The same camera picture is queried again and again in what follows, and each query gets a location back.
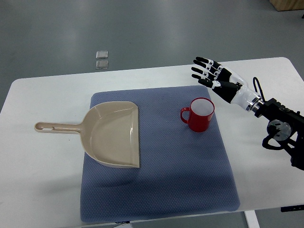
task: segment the small glass block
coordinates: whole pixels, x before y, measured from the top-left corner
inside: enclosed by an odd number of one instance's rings
[[[108,51],[97,51],[96,59],[99,59],[99,58],[108,58]]]
[[[99,60],[96,61],[96,69],[107,69],[109,61],[108,60]]]

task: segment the wooden box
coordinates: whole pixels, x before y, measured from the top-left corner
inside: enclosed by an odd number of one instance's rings
[[[304,0],[269,0],[277,11],[303,10]]]

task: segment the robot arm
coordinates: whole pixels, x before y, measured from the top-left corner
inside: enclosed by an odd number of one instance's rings
[[[269,101],[249,89],[247,82],[228,67],[202,57],[193,61],[199,68],[191,69],[199,83],[211,88],[221,98],[231,104],[238,104],[246,111],[253,111],[256,117],[264,116],[269,120],[268,136],[262,146],[270,150],[285,149],[291,156],[291,165],[304,170],[304,117],[281,105],[274,98]],[[297,133],[296,141],[291,137]],[[269,144],[275,139],[280,146]]]

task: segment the dustpan handle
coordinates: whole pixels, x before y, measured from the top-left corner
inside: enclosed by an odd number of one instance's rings
[[[67,133],[75,134],[82,131],[81,124],[63,124],[63,123],[44,123],[35,124],[35,131],[41,133]]]

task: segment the blue mat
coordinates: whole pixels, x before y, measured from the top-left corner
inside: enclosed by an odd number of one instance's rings
[[[216,116],[203,133],[180,119],[203,86],[97,93],[91,107],[132,101],[139,107],[141,167],[105,167],[87,154],[81,185],[84,222],[119,222],[235,211],[240,202]]]

